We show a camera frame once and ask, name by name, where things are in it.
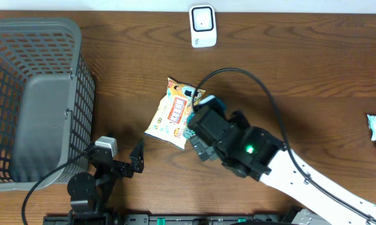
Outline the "yellow snack bag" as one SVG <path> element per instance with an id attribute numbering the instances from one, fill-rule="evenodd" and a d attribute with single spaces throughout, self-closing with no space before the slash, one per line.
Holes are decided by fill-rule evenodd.
<path id="1" fill-rule="evenodd" d="M 194 86 L 169 77 L 166 96 L 161 99 L 145 134 L 184 149 L 186 138 L 183 132 L 193 113 L 192 98 L 198 104 L 205 93 L 204 89 L 195 90 Z"/>

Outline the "teal Listerine mouthwash bottle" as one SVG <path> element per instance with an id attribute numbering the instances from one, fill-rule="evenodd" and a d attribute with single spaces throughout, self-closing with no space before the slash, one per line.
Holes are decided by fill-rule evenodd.
<path id="1" fill-rule="evenodd" d="M 221 99 L 219 99 L 219 98 L 217 98 L 217 99 L 218 99 L 218 105 L 220 105 L 221 110 L 224 111 L 224 110 L 226 109 L 225 103 L 224 103 Z M 183 137 L 184 137 L 185 139 L 191 139 L 194 135 L 195 135 L 194 130 L 189 129 L 188 127 L 186 127 L 186 128 L 184 129 L 184 131 L 183 131 Z"/>

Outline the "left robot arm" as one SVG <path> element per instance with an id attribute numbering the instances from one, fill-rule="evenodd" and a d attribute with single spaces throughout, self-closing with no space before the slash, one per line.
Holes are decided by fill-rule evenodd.
<path id="1" fill-rule="evenodd" d="M 101 136 L 88 145 L 83 151 L 84 157 L 96 168 L 96 172 L 79 172 L 69 180 L 69 224 L 124 223 L 122 216 L 107 208 L 107 202 L 117 181 L 143 172 L 144 145 L 144 140 L 140 139 L 130 153 L 131 161 L 126 163 L 114 159 L 118 147 L 113 137 Z"/>

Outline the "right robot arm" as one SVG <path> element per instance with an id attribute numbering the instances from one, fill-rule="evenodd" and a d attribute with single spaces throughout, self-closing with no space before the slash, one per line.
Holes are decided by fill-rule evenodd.
<path id="1" fill-rule="evenodd" d="M 330 224 L 376 224 L 376 204 L 325 177 L 268 131 L 250 127 L 246 119 L 228 121 L 203 108 L 188 127 L 238 177 L 250 176 L 291 196 Z"/>

